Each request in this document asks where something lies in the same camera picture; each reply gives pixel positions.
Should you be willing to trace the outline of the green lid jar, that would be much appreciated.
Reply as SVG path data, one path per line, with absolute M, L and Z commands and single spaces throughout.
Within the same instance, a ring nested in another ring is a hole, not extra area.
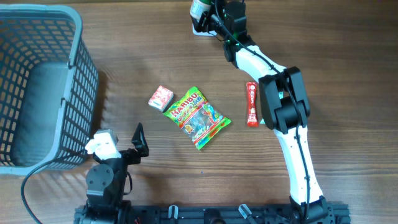
M 199 20 L 203 12 L 209 11 L 211 8 L 211 0 L 193 0 L 190 7 L 190 15 Z

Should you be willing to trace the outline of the small red white box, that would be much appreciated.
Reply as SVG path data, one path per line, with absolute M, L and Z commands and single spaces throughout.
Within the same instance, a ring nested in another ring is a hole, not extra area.
M 148 101 L 148 104 L 151 107 L 163 112 L 166 109 L 166 107 L 169 105 L 169 103 L 172 101 L 173 97 L 174 97 L 173 91 L 160 85 L 158 89 L 156 89 L 150 100 Z

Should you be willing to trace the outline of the green Haribo gummy bag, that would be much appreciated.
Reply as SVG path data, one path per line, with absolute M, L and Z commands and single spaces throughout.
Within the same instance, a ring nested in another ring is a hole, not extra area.
M 218 112 L 195 86 L 163 115 L 170 118 L 201 150 L 231 120 Z

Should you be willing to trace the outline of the red Nescafe coffee stick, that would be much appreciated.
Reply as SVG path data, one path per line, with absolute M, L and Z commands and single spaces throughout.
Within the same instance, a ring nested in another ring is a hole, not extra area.
M 256 111 L 256 97 L 257 97 L 257 83 L 256 82 L 247 82 L 247 125 L 249 127 L 258 127 L 259 122 L 257 119 L 257 111 Z

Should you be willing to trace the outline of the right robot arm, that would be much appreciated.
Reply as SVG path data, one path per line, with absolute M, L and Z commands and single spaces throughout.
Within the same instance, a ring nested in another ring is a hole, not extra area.
M 289 223 L 334 223 L 313 169 L 308 146 L 310 105 L 297 67 L 286 68 L 261 52 L 246 28 L 244 1 L 193 0 L 193 33 L 219 35 L 226 60 L 258 84 L 261 114 L 278 138 L 290 180 Z

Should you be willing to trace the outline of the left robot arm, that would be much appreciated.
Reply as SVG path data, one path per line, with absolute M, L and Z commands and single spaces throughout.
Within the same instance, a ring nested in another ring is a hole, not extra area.
M 140 164 L 149 155 L 143 125 L 139 123 L 131 140 L 134 145 L 123 151 L 116 148 L 118 137 L 111 129 L 98 130 L 85 146 L 98 163 L 86 175 L 87 201 L 75 209 L 74 223 L 140 223 L 129 200 L 124 200 L 126 180 L 132 184 L 127 168 Z

